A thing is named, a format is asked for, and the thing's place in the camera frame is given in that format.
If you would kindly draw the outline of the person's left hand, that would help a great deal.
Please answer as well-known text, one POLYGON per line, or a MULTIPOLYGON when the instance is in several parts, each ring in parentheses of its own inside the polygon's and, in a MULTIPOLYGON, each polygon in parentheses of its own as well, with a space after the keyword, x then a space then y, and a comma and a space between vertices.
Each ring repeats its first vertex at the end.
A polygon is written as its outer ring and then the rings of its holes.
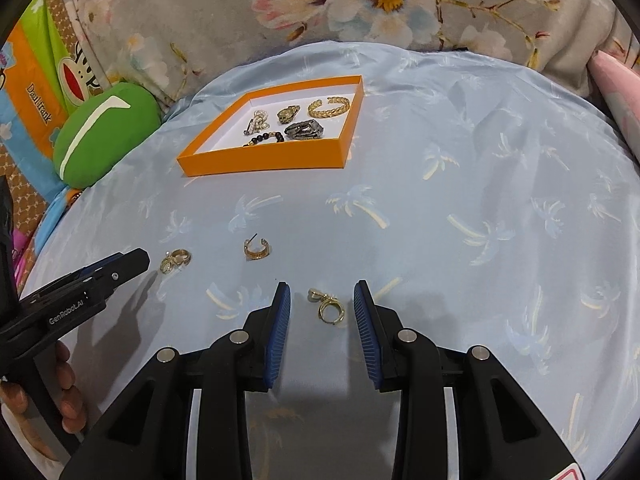
MULTIPOLYGON (((84 398, 76 386, 76 375, 70 366, 70 349, 62 341, 57 341, 38 356, 36 364, 47 393, 58 410, 55 422, 64 434, 79 441, 88 419, 84 398)), ((25 440, 28 448, 47 460, 66 463, 70 453, 55 435, 54 425, 45 425, 40 409, 30 406, 31 400, 21 386, 1 378, 1 401, 17 423, 17 435, 25 440)))

